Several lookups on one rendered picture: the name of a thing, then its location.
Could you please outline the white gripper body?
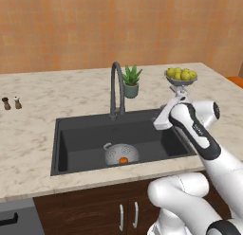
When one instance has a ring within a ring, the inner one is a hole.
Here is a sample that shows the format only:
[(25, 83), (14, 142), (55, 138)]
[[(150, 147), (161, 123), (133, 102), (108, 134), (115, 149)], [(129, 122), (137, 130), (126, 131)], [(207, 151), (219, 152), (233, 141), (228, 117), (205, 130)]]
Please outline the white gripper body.
[(172, 127), (172, 123), (169, 121), (169, 114), (173, 107), (181, 102), (187, 102), (187, 97), (174, 97), (168, 101), (166, 106), (162, 109), (159, 116), (153, 122), (154, 127), (157, 131), (168, 130)]

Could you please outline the white colander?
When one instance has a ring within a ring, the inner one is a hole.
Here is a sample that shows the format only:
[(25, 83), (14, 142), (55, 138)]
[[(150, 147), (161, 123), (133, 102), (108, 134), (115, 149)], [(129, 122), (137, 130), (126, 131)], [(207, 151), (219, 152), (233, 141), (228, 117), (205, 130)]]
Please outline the white colander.
[(127, 157), (128, 163), (136, 162), (140, 159), (139, 151), (132, 145), (106, 143), (103, 149), (105, 162), (108, 165), (120, 164), (121, 157)]

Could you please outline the dark grey sink faucet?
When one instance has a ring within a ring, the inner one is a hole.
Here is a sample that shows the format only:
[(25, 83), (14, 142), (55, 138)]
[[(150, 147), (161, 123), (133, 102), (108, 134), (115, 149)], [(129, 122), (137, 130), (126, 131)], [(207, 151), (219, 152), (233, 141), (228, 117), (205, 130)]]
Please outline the dark grey sink faucet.
[[(118, 79), (119, 79), (119, 88), (120, 88), (119, 108), (116, 108), (115, 73), (118, 73)], [(125, 102), (124, 102), (122, 69), (118, 62), (113, 62), (111, 68), (110, 118), (112, 120), (115, 120), (117, 118), (117, 115), (123, 115), (124, 113), (125, 113)]]

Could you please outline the black kitchen sink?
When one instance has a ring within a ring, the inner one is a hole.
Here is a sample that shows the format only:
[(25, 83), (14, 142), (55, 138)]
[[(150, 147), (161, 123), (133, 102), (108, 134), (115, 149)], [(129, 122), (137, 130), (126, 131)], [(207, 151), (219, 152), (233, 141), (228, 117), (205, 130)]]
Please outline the black kitchen sink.
[[(86, 172), (160, 161), (195, 154), (178, 130), (157, 131), (153, 125), (159, 109), (59, 118), (55, 124), (51, 175)], [(140, 154), (136, 162), (108, 165), (104, 158), (106, 143), (128, 144)]]

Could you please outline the grey fruit bowl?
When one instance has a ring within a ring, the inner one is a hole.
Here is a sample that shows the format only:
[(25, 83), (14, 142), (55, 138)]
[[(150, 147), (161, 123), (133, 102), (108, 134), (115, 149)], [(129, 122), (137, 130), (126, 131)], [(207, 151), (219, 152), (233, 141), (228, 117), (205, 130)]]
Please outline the grey fruit bowl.
[(164, 76), (167, 79), (167, 81), (170, 82), (174, 86), (188, 86), (188, 85), (193, 84), (195, 81), (197, 81), (197, 78), (195, 78), (193, 80), (189, 80), (189, 81), (179, 81), (179, 80), (175, 80), (175, 79), (169, 78), (167, 76), (167, 72), (166, 71), (164, 71)]

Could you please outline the green plant in teal pot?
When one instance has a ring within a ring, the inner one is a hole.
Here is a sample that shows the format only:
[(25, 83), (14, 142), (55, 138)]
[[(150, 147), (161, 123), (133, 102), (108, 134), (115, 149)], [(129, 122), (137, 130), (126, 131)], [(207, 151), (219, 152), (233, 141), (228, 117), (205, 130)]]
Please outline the green plant in teal pot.
[(128, 65), (125, 66), (125, 73), (122, 75), (124, 84), (124, 95), (128, 99), (135, 98), (139, 93), (139, 80), (140, 73), (142, 70), (138, 70), (137, 66), (134, 65), (129, 68)]

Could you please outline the dark wood cupboard door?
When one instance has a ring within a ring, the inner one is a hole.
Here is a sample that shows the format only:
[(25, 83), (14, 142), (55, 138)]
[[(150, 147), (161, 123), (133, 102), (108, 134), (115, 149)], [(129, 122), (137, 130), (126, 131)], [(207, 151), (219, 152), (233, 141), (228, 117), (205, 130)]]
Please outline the dark wood cupboard door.
[[(209, 193), (204, 199), (215, 209), (215, 211), (223, 218), (229, 219), (231, 217), (230, 210), (226, 203), (222, 200), (216, 191), (213, 183), (206, 172), (202, 172), (209, 181)], [(133, 182), (132, 193), (129, 197), (129, 208), (127, 210), (127, 232), (126, 235), (147, 235), (149, 227), (158, 219), (159, 208), (152, 205), (147, 196), (148, 185), (152, 179)], [(134, 203), (139, 204), (139, 221), (137, 228), (133, 228), (135, 219), (135, 206)]]
[(121, 185), (113, 185), (35, 197), (34, 204), (45, 235), (126, 235), (128, 198), (123, 192)]

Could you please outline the brown shaker with white top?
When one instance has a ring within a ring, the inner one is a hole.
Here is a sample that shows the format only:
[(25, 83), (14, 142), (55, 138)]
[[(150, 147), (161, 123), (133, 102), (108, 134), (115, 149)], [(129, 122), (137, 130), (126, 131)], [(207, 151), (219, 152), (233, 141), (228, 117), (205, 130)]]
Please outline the brown shaker with white top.
[(16, 109), (21, 109), (22, 108), (22, 104), (20, 103), (20, 97), (15, 96), (13, 98), (14, 102), (15, 102), (15, 108)]

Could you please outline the brown pepper shaker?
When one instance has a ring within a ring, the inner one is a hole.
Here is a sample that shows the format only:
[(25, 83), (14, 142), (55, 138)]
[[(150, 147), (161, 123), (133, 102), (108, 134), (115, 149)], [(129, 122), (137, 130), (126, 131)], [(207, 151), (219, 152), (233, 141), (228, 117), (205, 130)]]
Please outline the brown pepper shaker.
[(10, 110), (10, 105), (9, 105), (9, 98), (7, 98), (7, 97), (3, 97), (2, 98), (2, 101), (4, 102), (4, 108), (5, 108), (5, 110)]

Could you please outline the grey dishwasher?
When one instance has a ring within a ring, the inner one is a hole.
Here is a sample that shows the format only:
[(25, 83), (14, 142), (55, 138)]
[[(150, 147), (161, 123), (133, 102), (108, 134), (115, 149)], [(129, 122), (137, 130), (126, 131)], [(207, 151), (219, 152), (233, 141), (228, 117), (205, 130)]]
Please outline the grey dishwasher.
[(0, 203), (0, 220), (18, 213), (17, 224), (0, 226), (0, 235), (45, 235), (32, 198)]

